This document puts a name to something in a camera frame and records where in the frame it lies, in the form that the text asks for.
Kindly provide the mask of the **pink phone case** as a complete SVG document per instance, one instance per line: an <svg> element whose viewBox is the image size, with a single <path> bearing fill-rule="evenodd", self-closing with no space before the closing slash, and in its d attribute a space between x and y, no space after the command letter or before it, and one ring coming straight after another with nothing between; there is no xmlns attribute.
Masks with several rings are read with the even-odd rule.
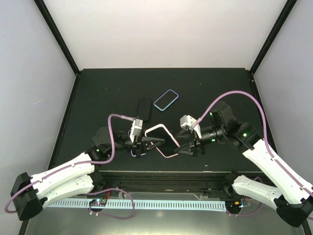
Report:
<svg viewBox="0 0 313 235"><path fill-rule="evenodd" d="M151 141L153 145L160 142L156 149L164 158L172 158L178 155L174 150L179 148L180 144L164 124L157 124L148 128L144 134L146 137L156 139Z"/></svg>

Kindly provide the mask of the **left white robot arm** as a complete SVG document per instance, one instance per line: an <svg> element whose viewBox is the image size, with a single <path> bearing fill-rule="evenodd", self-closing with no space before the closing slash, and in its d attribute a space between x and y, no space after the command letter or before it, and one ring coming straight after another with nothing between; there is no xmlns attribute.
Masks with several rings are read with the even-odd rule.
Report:
<svg viewBox="0 0 313 235"><path fill-rule="evenodd" d="M92 140L94 145L71 161L36 175L24 172L16 177L10 195L20 221L37 216L56 201L104 192L105 180L96 168L112 155L109 128L100 128Z"/></svg>

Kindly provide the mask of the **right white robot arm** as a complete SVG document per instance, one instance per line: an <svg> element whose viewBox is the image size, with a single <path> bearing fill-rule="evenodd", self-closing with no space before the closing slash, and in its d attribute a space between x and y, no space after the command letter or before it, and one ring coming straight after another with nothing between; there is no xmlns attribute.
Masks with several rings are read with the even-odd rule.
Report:
<svg viewBox="0 0 313 235"><path fill-rule="evenodd" d="M256 182L236 171L224 180L225 196L248 196L273 208L282 220L299 227L313 211L313 186L296 174L272 149L266 146L256 129L247 122L238 122L230 106L219 101L209 113L212 125L201 128L196 119L184 115L180 119L186 134L179 138L190 141L175 149L175 153L197 156L205 153L205 146L222 142L233 147L258 166L273 186Z"/></svg>

